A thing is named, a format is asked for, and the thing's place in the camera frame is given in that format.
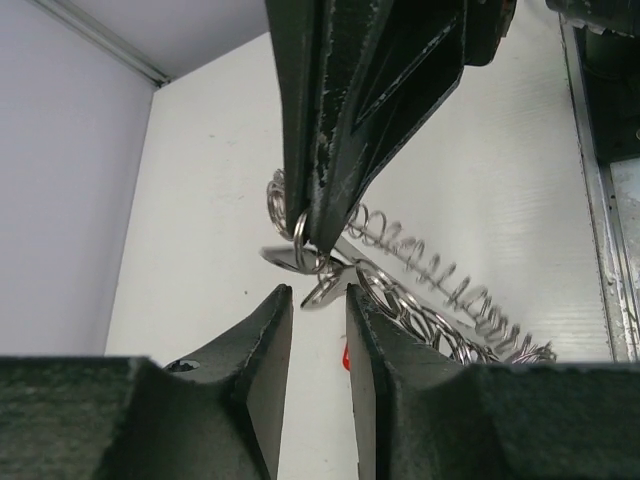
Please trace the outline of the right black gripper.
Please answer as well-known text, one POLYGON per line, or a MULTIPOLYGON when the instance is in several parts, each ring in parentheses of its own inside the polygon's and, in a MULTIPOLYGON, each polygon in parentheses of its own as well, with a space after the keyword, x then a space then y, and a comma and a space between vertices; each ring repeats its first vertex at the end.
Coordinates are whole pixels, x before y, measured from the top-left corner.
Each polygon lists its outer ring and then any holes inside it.
POLYGON ((330 1, 309 240, 329 252, 355 202, 459 85, 495 57, 512 1, 330 1))

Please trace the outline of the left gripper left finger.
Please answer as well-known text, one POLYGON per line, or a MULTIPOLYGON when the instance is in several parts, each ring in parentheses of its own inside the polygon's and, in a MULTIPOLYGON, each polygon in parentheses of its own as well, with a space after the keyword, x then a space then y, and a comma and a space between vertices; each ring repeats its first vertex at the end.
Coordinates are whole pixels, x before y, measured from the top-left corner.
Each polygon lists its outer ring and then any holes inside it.
POLYGON ((273 479, 292 340, 289 286, 160 366, 145 357, 5 357, 5 479, 273 479))

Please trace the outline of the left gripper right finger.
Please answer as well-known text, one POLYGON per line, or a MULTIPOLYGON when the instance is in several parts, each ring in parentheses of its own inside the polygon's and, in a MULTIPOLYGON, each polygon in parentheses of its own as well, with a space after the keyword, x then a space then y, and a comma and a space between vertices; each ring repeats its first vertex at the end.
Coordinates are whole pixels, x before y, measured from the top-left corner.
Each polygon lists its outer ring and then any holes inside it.
POLYGON ((363 479, 635 479, 635 363, 461 365, 346 294, 363 479))

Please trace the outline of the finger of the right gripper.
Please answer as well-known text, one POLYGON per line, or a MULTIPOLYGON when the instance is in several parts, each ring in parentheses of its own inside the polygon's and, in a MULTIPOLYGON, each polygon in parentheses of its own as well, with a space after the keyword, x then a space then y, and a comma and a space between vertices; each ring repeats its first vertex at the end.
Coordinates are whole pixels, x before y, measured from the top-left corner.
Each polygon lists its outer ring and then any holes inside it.
POLYGON ((286 232, 305 213, 304 236, 315 238, 312 171, 324 3, 269 0, 265 7, 281 98, 286 232))

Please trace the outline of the red key tag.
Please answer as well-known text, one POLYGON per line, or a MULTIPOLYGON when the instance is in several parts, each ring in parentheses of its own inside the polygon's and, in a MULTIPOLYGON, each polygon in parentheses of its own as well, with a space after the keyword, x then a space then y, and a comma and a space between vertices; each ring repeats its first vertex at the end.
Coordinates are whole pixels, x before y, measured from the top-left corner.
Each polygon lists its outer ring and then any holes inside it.
POLYGON ((345 345, 343 350, 342 365, 346 371, 350 371, 349 349, 347 345, 345 345))

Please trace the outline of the metal disc with key rings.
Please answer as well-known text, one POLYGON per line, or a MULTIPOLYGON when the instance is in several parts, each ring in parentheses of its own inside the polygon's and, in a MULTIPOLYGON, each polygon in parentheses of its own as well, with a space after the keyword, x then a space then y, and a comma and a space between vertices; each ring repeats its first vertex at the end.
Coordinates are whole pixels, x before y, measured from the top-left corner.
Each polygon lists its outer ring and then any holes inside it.
MULTIPOLYGON (((267 209, 288 246, 305 245, 301 215, 294 231, 285 227, 285 177, 275 171, 267 189, 267 209)), ((417 340, 462 363, 554 363, 550 344, 538 344, 512 322, 488 288, 462 277, 454 262, 427 255, 426 243, 409 236, 384 212, 357 205, 329 254, 356 267, 358 286, 392 322, 417 340)))

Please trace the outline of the red handled key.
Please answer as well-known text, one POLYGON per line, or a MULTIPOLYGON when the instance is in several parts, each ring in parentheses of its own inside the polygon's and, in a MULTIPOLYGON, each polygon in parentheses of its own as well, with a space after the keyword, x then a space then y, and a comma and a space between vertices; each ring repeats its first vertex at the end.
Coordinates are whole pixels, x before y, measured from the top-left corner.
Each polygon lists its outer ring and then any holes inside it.
POLYGON ((332 256, 319 255, 317 251, 307 247, 263 247, 260 255, 269 263, 287 271, 316 277, 316 286, 301 302, 303 310, 325 308, 344 296, 349 285, 358 284, 355 266, 332 256))

